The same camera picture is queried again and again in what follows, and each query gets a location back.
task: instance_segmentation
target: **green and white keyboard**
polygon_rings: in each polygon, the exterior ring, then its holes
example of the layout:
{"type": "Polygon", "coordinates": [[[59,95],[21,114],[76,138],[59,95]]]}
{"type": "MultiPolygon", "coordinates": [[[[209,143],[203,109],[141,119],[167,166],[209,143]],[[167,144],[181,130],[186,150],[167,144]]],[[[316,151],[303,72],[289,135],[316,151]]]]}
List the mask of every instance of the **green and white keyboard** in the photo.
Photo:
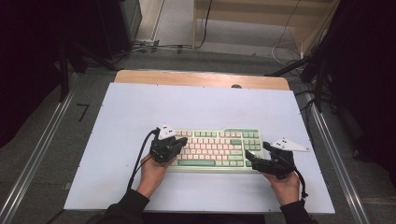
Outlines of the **green and white keyboard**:
{"type": "Polygon", "coordinates": [[[245,149],[263,158],[258,129],[176,130],[176,138],[187,137],[169,172],[257,173],[245,159],[245,149]]]}

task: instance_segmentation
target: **spacebar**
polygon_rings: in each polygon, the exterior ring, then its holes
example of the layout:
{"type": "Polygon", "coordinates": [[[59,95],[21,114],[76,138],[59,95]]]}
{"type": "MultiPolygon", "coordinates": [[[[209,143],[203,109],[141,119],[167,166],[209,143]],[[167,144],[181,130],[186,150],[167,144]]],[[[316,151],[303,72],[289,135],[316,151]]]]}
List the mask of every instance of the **spacebar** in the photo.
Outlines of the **spacebar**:
{"type": "Polygon", "coordinates": [[[215,161],[178,161],[179,166],[215,166],[215,161]]]}

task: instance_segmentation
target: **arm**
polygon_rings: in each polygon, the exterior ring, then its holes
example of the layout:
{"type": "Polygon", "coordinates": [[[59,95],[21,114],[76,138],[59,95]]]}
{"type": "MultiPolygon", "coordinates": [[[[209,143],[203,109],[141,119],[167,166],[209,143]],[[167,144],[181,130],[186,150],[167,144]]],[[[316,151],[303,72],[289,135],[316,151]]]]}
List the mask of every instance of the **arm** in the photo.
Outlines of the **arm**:
{"type": "Polygon", "coordinates": [[[149,198],[163,182],[166,169],[174,160],[159,164],[147,155],[140,161],[142,171],[137,189],[128,189],[118,203],[107,208],[104,215],[92,217],[87,224],[143,223],[141,215],[149,198]]]}
{"type": "Polygon", "coordinates": [[[267,178],[277,200],[280,203],[280,210],[285,216],[288,224],[310,224],[318,223],[312,220],[306,210],[304,204],[299,201],[300,180],[297,174],[290,173],[288,177],[278,180],[273,175],[262,174],[267,178]]]}

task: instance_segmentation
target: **sleeve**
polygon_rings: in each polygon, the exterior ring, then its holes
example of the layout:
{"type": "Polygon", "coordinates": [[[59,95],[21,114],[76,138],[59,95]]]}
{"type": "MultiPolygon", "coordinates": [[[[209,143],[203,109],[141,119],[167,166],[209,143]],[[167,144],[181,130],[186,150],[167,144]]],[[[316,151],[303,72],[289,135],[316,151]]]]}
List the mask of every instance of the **sleeve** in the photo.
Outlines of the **sleeve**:
{"type": "Polygon", "coordinates": [[[129,189],[118,203],[111,204],[103,215],[91,217],[87,224],[140,224],[149,199],[129,189]]]}
{"type": "Polygon", "coordinates": [[[287,224],[315,224],[316,220],[312,220],[304,208],[302,201],[289,203],[280,206],[280,210],[285,216],[287,224]]]}

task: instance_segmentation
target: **hand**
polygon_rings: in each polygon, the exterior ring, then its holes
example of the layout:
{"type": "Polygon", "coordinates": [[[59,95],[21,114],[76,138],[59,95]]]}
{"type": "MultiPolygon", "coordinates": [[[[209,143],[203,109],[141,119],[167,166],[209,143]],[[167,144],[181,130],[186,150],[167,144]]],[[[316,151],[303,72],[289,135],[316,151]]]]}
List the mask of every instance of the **hand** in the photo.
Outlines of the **hand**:
{"type": "Polygon", "coordinates": [[[143,158],[140,163],[142,164],[142,173],[140,176],[140,184],[137,187],[137,192],[146,196],[147,198],[151,197],[152,193],[154,193],[155,189],[158,188],[163,182],[163,178],[165,177],[166,169],[174,160],[166,163],[158,163],[154,159],[151,158],[151,155],[147,155],[143,158]]]}
{"type": "Polygon", "coordinates": [[[271,187],[280,205],[286,205],[299,201],[300,179],[298,178],[297,174],[292,172],[288,175],[288,177],[282,180],[278,180],[273,175],[262,175],[270,181],[271,187]]]}

